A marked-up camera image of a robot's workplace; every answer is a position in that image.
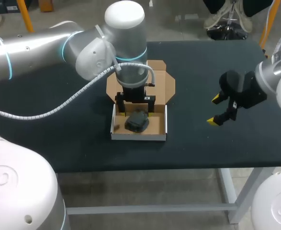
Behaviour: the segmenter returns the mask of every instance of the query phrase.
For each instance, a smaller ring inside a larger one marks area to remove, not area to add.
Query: box lid
[[[148,60],[148,65],[155,73],[155,87],[146,87],[147,96],[155,95],[155,104],[166,104],[175,94],[175,80],[166,72],[166,64],[162,60]],[[151,82],[151,73],[147,83]],[[113,73],[107,79],[106,93],[115,102],[117,92],[122,92],[122,86],[118,83],[116,74]]]

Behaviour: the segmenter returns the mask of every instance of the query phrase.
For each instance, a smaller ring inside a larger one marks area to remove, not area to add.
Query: table frame
[[[254,168],[238,197],[229,169],[218,169],[226,203],[184,205],[137,205],[109,207],[68,207],[68,215],[141,213],[141,212],[190,212],[228,211],[230,224],[238,224],[252,204],[253,197],[261,185],[270,177],[275,167]]]

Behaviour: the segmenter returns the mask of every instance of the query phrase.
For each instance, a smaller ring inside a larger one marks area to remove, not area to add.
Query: black tablecloth
[[[211,103],[229,69],[254,70],[264,55],[249,41],[150,42],[148,57],[162,59],[176,79],[168,103],[166,142],[114,141],[106,78],[58,114],[36,121],[0,117],[0,135],[44,156],[56,172],[281,166],[281,110],[275,98],[239,109],[221,127],[206,120],[225,111]],[[36,115],[61,104],[86,84],[67,65],[0,82],[0,109]]]

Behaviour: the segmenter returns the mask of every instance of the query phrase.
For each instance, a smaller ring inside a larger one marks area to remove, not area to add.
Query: floor
[[[84,29],[103,23],[107,6],[115,0],[54,0],[55,12],[41,13],[34,2],[30,17],[39,31],[71,20]],[[137,0],[145,9],[148,41],[208,39],[202,28],[209,15],[201,0]],[[259,41],[267,9],[252,17],[249,39]],[[26,33],[20,14],[4,15],[0,36]],[[281,37],[281,5],[265,49],[271,54]],[[237,194],[252,169],[232,169]],[[67,207],[136,204],[221,202],[214,169],[132,172],[65,173],[58,176]],[[70,216],[72,230],[252,230],[250,213],[239,225],[229,225],[225,212],[109,214]]]

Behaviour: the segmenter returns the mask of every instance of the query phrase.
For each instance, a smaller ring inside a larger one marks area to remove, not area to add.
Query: open cardboard box
[[[166,72],[166,64],[162,60],[148,60],[148,65],[154,70],[155,87],[146,87],[147,95],[155,95],[154,113],[149,115],[149,125],[142,133],[134,133],[124,128],[129,115],[136,109],[147,110],[147,104],[133,104],[124,102],[126,116],[118,112],[116,104],[112,111],[111,137],[112,140],[159,140],[165,141],[167,136],[167,105],[166,103],[175,94],[175,80]],[[151,73],[147,83],[151,82]],[[106,93],[116,103],[117,92],[122,92],[122,86],[118,83],[116,74],[113,73],[107,79]]]

